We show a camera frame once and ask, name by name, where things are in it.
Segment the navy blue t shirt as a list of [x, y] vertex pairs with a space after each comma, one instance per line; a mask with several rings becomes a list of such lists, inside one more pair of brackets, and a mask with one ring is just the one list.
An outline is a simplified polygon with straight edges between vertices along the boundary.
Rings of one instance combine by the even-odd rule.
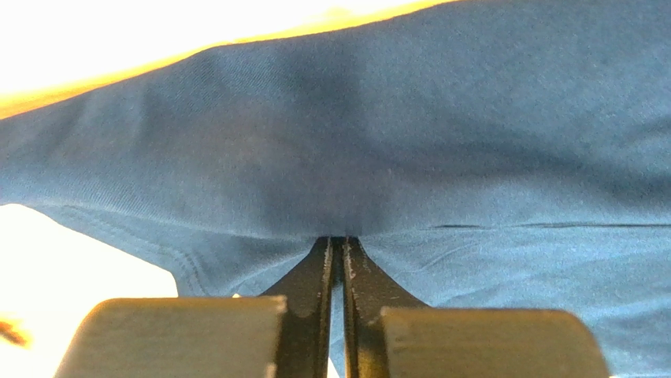
[[1, 202], [256, 295], [357, 236], [433, 306], [565, 309], [670, 374], [670, 4], [465, 1], [216, 47], [1, 122]]

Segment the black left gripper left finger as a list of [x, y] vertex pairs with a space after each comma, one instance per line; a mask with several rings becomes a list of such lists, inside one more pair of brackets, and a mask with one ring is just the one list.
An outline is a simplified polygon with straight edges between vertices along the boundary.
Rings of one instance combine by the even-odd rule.
[[332, 241], [257, 297], [113, 298], [81, 322], [59, 377], [325, 377]]

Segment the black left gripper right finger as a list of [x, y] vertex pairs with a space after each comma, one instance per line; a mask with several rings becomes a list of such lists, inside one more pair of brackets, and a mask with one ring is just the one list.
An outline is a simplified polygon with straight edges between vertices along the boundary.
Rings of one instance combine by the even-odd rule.
[[343, 240], [349, 377], [607, 377], [595, 337], [556, 309], [434, 308]]

